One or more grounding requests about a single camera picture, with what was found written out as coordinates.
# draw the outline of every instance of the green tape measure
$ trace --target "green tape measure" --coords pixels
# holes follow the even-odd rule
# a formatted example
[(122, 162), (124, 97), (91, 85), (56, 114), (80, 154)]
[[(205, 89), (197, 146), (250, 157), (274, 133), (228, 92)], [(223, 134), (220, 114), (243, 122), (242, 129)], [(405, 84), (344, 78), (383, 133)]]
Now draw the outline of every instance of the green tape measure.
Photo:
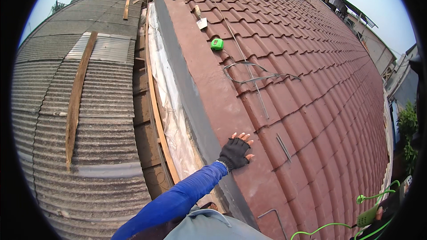
[(212, 50), (222, 50), (224, 47), (224, 41), (220, 38), (215, 38), (211, 42), (211, 49)]

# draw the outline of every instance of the wooden beam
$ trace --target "wooden beam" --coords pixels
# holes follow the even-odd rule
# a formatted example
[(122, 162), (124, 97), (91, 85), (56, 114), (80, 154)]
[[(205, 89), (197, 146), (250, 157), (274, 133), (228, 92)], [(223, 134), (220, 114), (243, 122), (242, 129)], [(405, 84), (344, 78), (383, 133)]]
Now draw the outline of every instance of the wooden beam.
[(164, 132), (163, 132), (163, 124), (162, 124), (159, 109), (157, 106), (156, 94), (154, 92), (153, 74), (151, 72), (150, 54), (148, 51), (148, 22), (146, 23), (146, 26), (145, 26), (145, 48), (146, 48), (146, 53), (145, 53), (146, 60), (145, 61), (146, 61), (146, 65), (147, 65), (148, 85), (149, 85), (151, 104), (153, 106), (154, 121), (155, 121), (155, 124), (157, 127), (157, 131), (158, 131), (158, 135), (159, 135), (159, 139), (160, 139), (160, 144), (161, 144), (162, 149), (163, 149), (164, 157), (166, 158), (166, 163), (167, 163), (167, 166), (169, 168), (169, 172), (172, 176), (174, 184), (176, 184), (180, 180), (178, 177), (178, 173), (176, 172), (175, 165), (172, 161), (172, 157), (171, 157), (170, 152), (169, 152), (169, 147), (167, 145), (166, 137), (165, 137)]
[(93, 46), (97, 39), (98, 32), (92, 31), (86, 48), (83, 52), (74, 78), (73, 88), (71, 89), (70, 102), (68, 104), (67, 124), (65, 127), (65, 155), (67, 162), (67, 171), (70, 171), (71, 158), (73, 156), (74, 142), (76, 140), (77, 124), (79, 123), (80, 99), (82, 97), (83, 81), (85, 80), (86, 69), (88, 68), (89, 58), (91, 57)]
[(130, 1), (130, 0), (126, 0), (125, 11), (123, 12), (123, 19), (124, 19), (124, 20), (127, 20), (127, 19), (128, 19), (129, 1)]

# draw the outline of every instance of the black glove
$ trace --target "black glove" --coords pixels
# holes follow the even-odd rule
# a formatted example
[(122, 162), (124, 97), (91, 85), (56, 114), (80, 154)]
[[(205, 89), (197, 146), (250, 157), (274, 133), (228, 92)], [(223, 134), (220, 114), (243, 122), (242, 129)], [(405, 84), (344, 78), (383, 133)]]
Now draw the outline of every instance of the black glove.
[(249, 148), (251, 146), (242, 139), (229, 138), (228, 143), (222, 147), (220, 158), (217, 161), (224, 164), (227, 172), (230, 173), (231, 170), (242, 168), (249, 163), (249, 160), (245, 158), (245, 153)]

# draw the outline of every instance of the white tarp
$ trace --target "white tarp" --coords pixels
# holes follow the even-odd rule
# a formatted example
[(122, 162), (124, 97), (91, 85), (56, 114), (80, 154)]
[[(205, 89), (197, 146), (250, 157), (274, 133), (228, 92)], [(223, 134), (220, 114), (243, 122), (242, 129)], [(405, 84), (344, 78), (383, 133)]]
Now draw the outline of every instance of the white tarp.
[(187, 135), (184, 110), (170, 68), (163, 39), (159, 31), (156, 8), (150, 3), (148, 14), (148, 46), (152, 74), (157, 81), (161, 104), (165, 110), (164, 133), (170, 155), (180, 180), (185, 179), (199, 168)]

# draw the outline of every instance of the trowel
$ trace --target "trowel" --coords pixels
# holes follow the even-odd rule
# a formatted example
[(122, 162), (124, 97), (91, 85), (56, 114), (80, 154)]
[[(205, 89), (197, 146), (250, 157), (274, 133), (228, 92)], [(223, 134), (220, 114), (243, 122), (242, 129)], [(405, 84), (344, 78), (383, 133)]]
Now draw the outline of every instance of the trowel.
[(207, 19), (201, 18), (199, 5), (194, 6), (194, 8), (195, 8), (195, 15), (197, 16), (197, 19), (198, 19), (198, 21), (196, 23), (197, 23), (197, 26), (199, 27), (199, 29), (201, 30), (201, 29), (207, 27)]

